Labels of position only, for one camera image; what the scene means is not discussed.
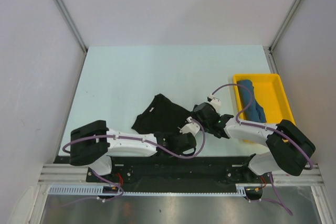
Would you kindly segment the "black printed t-shirt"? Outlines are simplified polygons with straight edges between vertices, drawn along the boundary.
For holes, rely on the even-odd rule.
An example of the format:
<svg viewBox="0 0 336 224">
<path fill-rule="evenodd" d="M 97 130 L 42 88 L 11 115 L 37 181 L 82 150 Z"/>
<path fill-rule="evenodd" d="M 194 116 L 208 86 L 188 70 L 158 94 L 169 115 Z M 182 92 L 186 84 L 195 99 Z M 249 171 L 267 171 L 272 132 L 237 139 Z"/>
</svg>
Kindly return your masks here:
<svg viewBox="0 0 336 224">
<path fill-rule="evenodd" d="M 143 135 L 180 135 L 180 129 L 189 123 L 187 118 L 190 116 L 190 111 L 157 94 L 145 111 L 136 117 L 131 129 Z"/>
</svg>

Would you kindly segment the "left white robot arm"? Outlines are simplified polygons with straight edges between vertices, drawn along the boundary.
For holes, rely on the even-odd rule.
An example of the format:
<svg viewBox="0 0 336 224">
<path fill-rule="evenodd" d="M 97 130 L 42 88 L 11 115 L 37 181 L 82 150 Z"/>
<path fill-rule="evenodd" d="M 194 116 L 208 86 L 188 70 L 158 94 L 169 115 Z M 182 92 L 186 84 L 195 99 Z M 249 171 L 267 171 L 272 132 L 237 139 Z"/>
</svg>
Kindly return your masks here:
<svg viewBox="0 0 336 224">
<path fill-rule="evenodd" d="M 88 166 L 105 182 L 115 178 L 116 169 L 111 157 L 180 156 L 189 157 L 196 152 L 196 134 L 200 126 L 188 122 L 176 133 L 157 132 L 127 134 L 107 127 L 106 121 L 97 120 L 70 133 L 70 165 Z"/>
</svg>

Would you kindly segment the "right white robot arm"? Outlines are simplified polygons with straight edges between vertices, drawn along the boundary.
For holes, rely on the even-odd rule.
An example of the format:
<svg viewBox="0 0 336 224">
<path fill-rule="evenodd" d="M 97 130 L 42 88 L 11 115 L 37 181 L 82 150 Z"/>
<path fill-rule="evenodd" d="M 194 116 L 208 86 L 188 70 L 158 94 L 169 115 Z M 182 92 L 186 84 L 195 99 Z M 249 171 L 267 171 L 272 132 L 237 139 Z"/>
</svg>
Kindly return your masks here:
<svg viewBox="0 0 336 224">
<path fill-rule="evenodd" d="M 289 120 L 283 119 L 278 124 L 237 120 L 233 115 L 220 115 L 207 102 L 195 105 L 191 117 L 217 138 L 249 140 L 269 149 L 263 154 L 253 154 L 242 169 L 243 179 L 249 183 L 268 172 L 282 170 L 299 176 L 307 164 L 313 167 L 311 156 L 316 151 L 315 145 Z"/>
</svg>

